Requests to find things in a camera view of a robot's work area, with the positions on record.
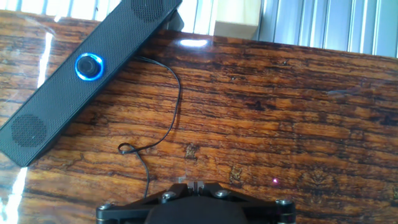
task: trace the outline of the blue light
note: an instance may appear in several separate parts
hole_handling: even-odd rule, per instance
[[[91,57],[92,59],[94,59],[94,60],[99,64],[99,66],[100,66],[100,70],[99,70],[97,76],[92,77],[92,78],[88,78],[88,77],[84,76],[84,75],[83,75],[82,73],[80,73],[79,70],[77,69],[77,63],[79,62],[79,60],[80,60],[82,57],[87,57],[87,56],[89,56],[89,57]],[[77,76],[78,76],[79,78],[81,78],[81,79],[84,80],[84,81],[94,81],[94,80],[97,80],[97,79],[101,78],[101,76],[104,74],[104,70],[105,70],[105,69],[104,69],[104,60],[103,60],[102,58],[100,58],[100,56],[98,56],[98,55],[95,55],[95,54],[92,54],[92,53],[84,53],[84,54],[80,55],[80,56],[76,59],[76,62],[75,62],[75,71],[76,71],[76,74],[77,74]]]

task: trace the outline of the glossy varnished wood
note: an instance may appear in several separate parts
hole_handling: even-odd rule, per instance
[[[37,88],[46,33],[49,75],[96,25],[0,13],[1,124]],[[397,59],[166,31],[142,55],[183,86],[175,128],[142,152],[151,194],[217,181],[264,200],[292,197],[297,223],[398,220]],[[177,92],[166,69],[129,63],[29,167],[20,222],[88,223],[101,203],[141,198],[145,170],[116,147],[161,138]],[[6,204],[19,168],[0,160]]]

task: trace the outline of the black speaker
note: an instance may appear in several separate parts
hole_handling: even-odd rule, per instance
[[[0,150],[24,167],[50,149],[181,2],[122,0],[1,127]]]

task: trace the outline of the metal screw head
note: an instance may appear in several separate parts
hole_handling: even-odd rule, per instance
[[[111,203],[106,203],[106,204],[101,205],[100,207],[98,207],[98,209],[100,209],[100,210],[107,210],[107,209],[111,208],[112,206],[113,206],[113,204],[111,204]]]
[[[289,199],[277,199],[275,202],[278,205],[290,205],[292,203]]]
[[[175,196],[176,196],[176,194],[174,192],[166,192],[166,193],[163,193],[162,199],[170,199]]]
[[[219,190],[216,192],[216,196],[219,198],[223,198],[229,195],[229,191],[227,190]]]

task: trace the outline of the perforated mesh grille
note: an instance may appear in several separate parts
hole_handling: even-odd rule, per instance
[[[163,0],[133,1],[132,10],[144,22],[155,22],[163,14]]]
[[[21,147],[36,147],[47,135],[44,122],[31,114],[17,117],[12,123],[11,131],[12,140]]]

